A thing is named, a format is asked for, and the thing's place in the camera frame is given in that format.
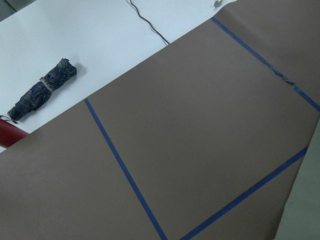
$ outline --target red tube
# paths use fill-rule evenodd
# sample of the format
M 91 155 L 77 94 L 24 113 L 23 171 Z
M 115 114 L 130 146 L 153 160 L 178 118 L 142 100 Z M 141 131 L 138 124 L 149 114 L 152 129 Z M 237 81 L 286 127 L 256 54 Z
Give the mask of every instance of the red tube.
M 15 144 L 25 136 L 29 135 L 27 132 L 10 124 L 9 122 L 0 119 L 0 146 L 8 148 Z

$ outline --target blue tape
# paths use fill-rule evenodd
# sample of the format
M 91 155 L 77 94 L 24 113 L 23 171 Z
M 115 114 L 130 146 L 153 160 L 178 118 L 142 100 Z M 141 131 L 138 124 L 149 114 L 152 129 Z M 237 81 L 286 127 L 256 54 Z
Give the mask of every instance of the blue tape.
M 284 164 L 276 168 L 273 172 L 265 176 L 263 179 L 258 181 L 255 185 L 250 187 L 248 190 L 246 190 L 244 193 L 242 193 L 240 196 L 229 202 L 226 206 L 221 208 L 218 212 L 216 212 L 214 215 L 209 217 L 207 220 L 205 220 L 203 223 L 195 227 L 192 231 L 190 231 L 188 234 L 183 236 L 180 240 L 190 240 L 194 236 L 196 236 L 198 233 L 203 231 L 205 228 L 207 228 L 209 225 L 217 221 L 219 218 L 221 218 L 223 215 L 228 213 L 231 209 L 233 209 L 235 206 L 240 204 L 243 200 L 248 198 L 250 195 L 252 195 L 254 192 L 259 190 L 261 187 L 266 185 L 268 182 L 270 182 L 272 179 L 274 179 L 276 176 L 278 176 L 280 173 L 282 173 L 284 170 L 286 170 L 288 167 L 290 167 L 292 164 L 294 164 L 296 161 L 298 161 L 300 158 L 302 158 L 308 150 L 308 146 L 306 146 L 304 149 L 302 149 L 300 152 L 298 152 L 296 155 L 291 157 L 288 161 L 286 161 Z
M 131 176 L 129 170 L 127 169 L 124 161 L 122 160 L 121 156 L 119 155 L 116 147 L 114 146 L 113 142 L 111 141 L 106 129 L 104 128 L 104 126 L 102 125 L 100 119 L 98 118 L 98 115 L 96 114 L 94 108 L 92 107 L 91 103 L 89 102 L 89 100 L 86 98 L 84 100 L 86 106 L 88 107 L 95 123 L 97 124 L 97 126 L 99 127 L 105 141 L 108 143 L 113 155 L 115 156 L 117 162 L 119 163 L 124 175 L 126 176 L 126 179 L 129 181 L 135 195 L 137 196 L 137 198 L 139 199 L 142 207 L 144 208 L 144 211 L 146 212 L 146 214 L 148 215 L 150 221 L 152 222 L 155 230 L 157 231 L 158 235 L 160 236 L 161 240 L 168 240 L 168 238 L 166 237 L 164 231 L 162 230 L 160 224 L 158 223 L 155 215 L 152 213 L 150 207 L 148 206 L 144 196 L 142 195 L 142 193 L 140 192 L 137 184 L 135 183 L 133 177 Z
M 264 59 L 261 55 L 259 55 L 255 50 L 249 47 L 244 41 L 242 41 L 237 35 L 235 35 L 232 31 L 226 28 L 221 22 L 219 22 L 215 17 L 212 17 L 211 20 L 217 24 L 223 31 L 225 31 L 230 37 L 232 37 L 238 44 L 244 47 L 249 53 L 255 56 L 260 62 L 267 65 L 276 75 L 281 77 L 286 83 L 293 86 L 293 89 L 310 105 L 312 105 L 318 112 L 320 112 L 320 106 L 313 101 L 307 94 L 305 94 L 297 85 L 289 80 L 285 75 L 283 75 L 275 66 L 273 66 L 270 62 Z
M 293 86 L 293 90 L 295 90 L 304 100 L 306 100 L 318 112 L 320 112 L 320 106 L 315 101 L 313 101 L 307 94 L 305 94 L 297 85 Z

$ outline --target folded umbrella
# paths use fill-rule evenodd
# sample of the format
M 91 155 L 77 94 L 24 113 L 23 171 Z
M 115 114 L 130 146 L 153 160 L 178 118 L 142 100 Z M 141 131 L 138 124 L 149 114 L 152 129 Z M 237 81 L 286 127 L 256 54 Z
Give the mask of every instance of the folded umbrella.
M 62 58 L 61 61 L 44 77 L 40 78 L 29 91 L 27 91 L 15 106 L 8 112 L 8 116 L 18 121 L 27 113 L 36 111 L 51 96 L 51 93 L 60 88 L 67 80 L 77 75 L 77 68 Z

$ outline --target white surface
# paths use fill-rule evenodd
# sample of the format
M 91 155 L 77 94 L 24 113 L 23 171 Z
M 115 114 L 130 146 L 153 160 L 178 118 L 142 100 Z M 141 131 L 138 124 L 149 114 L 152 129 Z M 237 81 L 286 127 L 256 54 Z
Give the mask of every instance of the white surface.
M 18 127 L 26 132 L 38 129 L 164 48 L 162 39 L 127 1 L 37 0 L 0 22 L 0 115 L 6 115 L 61 58 L 69 59 L 78 75 L 20 120 Z M 224 0 L 218 8 L 214 0 L 133 2 L 171 43 L 235 1 Z

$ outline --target black wire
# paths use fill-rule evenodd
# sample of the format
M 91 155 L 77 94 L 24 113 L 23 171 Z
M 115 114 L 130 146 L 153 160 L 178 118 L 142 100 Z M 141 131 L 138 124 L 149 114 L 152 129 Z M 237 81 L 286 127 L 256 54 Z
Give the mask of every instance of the black wire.
M 17 12 L 17 9 L 14 8 L 14 6 L 12 6 L 7 0 L 3 0 L 8 6 L 9 8 L 11 8 L 15 13 Z
M 135 8 L 135 10 L 136 10 L 136 12 L 138 13 L 139 17 L 140 17 L 141 19 L 145 20 L 145 21 L 150 25 L 150 27 L 163 39 L 163 41 L 165 41 L 165 42 L 169 45 L 170 42 L 168 42 L 168 41 L 164 38 L 164 36 L 162 36 L 162 35 L 154 28 L 154 26 L 152 25 L 152 23 L 149 22 L 147 19 L 145 19 L 143 16 L 140 15 L 140 12 L 139 12 L 138 8 L 136 7 L 136 5 L 133 4 L 132 0 L 130 0 L 130 3 L 131 3 L 131 5 Z

